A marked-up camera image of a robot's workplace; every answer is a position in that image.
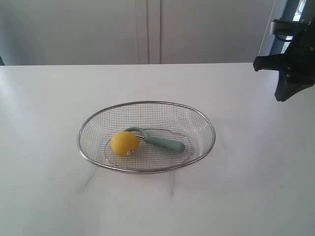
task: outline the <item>table surface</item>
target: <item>table surface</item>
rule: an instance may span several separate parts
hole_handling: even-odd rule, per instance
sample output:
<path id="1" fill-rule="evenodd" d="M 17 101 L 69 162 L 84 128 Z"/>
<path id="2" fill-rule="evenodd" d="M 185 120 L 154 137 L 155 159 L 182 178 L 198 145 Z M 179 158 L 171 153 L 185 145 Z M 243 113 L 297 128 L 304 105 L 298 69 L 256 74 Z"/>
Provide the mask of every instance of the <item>table surface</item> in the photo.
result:
<path id="1" fill-rule="evenodd" d="M 250 63 L 0 67 L 0 235 L 314 235 L 315 89 L 282 103 L 277 82 Z M 154 175 L 86 161 L 85 119 L 137 100 L 200 110 L 213 150 Z"/>

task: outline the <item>oval basket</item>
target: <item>oval basket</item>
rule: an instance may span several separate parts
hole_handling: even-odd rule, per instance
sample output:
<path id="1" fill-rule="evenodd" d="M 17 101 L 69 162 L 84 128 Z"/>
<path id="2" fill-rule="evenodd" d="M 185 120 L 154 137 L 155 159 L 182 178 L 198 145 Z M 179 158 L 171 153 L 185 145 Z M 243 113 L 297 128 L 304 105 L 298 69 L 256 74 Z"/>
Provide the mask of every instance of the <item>oval basket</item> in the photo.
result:
<path id="1" fill-rule="evenodd" d="M 114 134 L 129 127 L 141 127 L 150 136 L 179 141 L 184 152 L 174 152 L 140 141 L 131 156 L 116 156 L 110 149 Z M 205 157 L 215 143 L 210 121 L 189 106 L 158 101 L 141 101 L 105 108 L 82 125 L 77 144 L 90 162 L 124 173 L 151 174 L 171 171 Z"/>

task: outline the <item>metal basket rim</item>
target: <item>metal basket rim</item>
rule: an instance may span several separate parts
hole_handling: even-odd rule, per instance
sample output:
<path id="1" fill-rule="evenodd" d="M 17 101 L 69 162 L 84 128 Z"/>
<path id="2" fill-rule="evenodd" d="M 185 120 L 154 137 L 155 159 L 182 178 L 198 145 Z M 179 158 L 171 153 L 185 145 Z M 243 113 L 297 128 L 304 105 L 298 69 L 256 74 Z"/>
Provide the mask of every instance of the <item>metal basket rim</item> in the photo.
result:
<path id="1" fill-rule="evenodd" d="M 151 170 L 133 170 L 133 169 L 121 169 L 121 168 L 116 168 L 116 167 L 112 167 L 112 166 L 106 166 L 106 165 L 103 165 L 103 164 L 100 164 L 92 159 L 90 159 L 82 150 L 82 147 L 81 147 L 81 144 L 80 144 L 80 140 L 81 140 L 81 134 L 82 134 L 82 131 L 84 129 L 84 127 L 86 126 L 86 124 L 91 120 L 93 119 L 95 116 L 97 116 L 98 114 L 102 113 L 102 112 L 105 112 L 105 111 L 108 111 L 108 110 L 111 110 L 113 108 L 117 108 L 117 107 L 123 107 L 123 106 L 128 106 L 128 105 L 135 105 L 135 104 L 167 104 L 167 105 L 174 105 L 174 106 L 178 106 L 178 107 L 184 107 L 184 108 L 187 108 L 187 109 L 190 109 L 192 111 L 195 111 L 197 112 L 199 115 L 201 115 L 206 121 L 207 123 L 210 125 L 210 129 L 212 130 L 212 133 L 213 133 L 213 142 L 212 142 L 212 145 L 209 147 L 208 151 L 198 157 L 197 159 L 195 160 L 192 160 L 190 162 L 187 162 L 185 164 L 180 164 L 180 165 L 176 165 L 176 166 L 172 166 L 172 167 L 169 167 L 169 168 L 157 168 L 157 169 L 151 169 Z M 93 115 L 91 115 L 89 118 L 87 118 L 85 120 L 85 122 L 82 124 L 81 128 L 80 128 L 80 131 L 78 133 L 78 136 L 77 136 L 77 145 L 78 145 L 78 148 L 79 148 L 79 151 L 81 153 L 81 155 L 86 159 L 88 160 L 89 162 L 95 164 L 95 165 L 98 165 L 98 166 L 101 166 L 101 167 L 104 167 L 104 168 L 107 168 L 107 169 L 110 169 L 112 171 L 117 171 L 117 172 L 123 172 L 123 173 L 128 173 L 128 174 L 157 174 L 157 173 L 163 173 L 163 172 L 168 172 L 168 171 L 172 171 L 172 170 L 176 170 L 176 169 L 179 169 L 179 168 L 182 168 L 184 166 L 187 166 L 187 165 L 190 165 L 194 162 L 197 162 L 199 160 L 201 160 L 202 158 L 204 158 L 206 155 L 209 154 L 209 152 L 212 150 L 214 144 L 216 142 L 216 132 L 215 132 L 215 129 L 213 127 L 213 125 L 211 124 L 210 120 L 200 111 L 198 111 L 197 109 L 193 108 L 193 107 L 190 107 L 190 106 L 187 106 L 187 105 L 183 105 L 183 104 L 179 104 L 179 103 L 174 103 L 174 102 L 164 102 L 164 101 L 134 101 L 134 102 L 127 102 L 127 103 L 121 103 L 121 104 L 117 104 L 117 105 L 114 105 L 114 106 L 110 106 L 110 107 L 107 107 L 107 108 L 104 108 L 96 113 L 94 113 Z"/>

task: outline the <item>yellow fruit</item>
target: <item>yellow fruit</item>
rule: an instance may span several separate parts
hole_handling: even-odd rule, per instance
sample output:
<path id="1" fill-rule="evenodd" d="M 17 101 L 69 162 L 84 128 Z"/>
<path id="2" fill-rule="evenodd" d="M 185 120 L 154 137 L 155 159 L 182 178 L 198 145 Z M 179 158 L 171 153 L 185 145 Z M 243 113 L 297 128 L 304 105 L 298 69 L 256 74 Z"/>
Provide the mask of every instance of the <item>yellow fruit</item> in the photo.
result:
<path id="1" fill-rule="evenodd" d="M 134 133 L 123 131 L 115 134 L 110 142 L 111 150 L 118 156 L 129 156 L 139 147 L 139 139 Z"/>

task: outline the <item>peeler handle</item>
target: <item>peeler handle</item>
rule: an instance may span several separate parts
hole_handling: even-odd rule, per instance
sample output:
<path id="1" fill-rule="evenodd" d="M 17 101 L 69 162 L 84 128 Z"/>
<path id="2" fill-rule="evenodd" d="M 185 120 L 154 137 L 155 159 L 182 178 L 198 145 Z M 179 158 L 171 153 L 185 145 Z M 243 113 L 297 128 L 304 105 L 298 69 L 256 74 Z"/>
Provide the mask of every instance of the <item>peeler handle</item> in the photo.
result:
<path id="1" fill-rule="evenodd" d="M 148 144 L 153 144 L 155 146 L 159 146 L 161 148 L 166 148 L 176 152 L 182 152 L 185 150 L 185 144 L 173 140 L 159 139 L 151 136 L 146 136 L 144 141 Z"/>

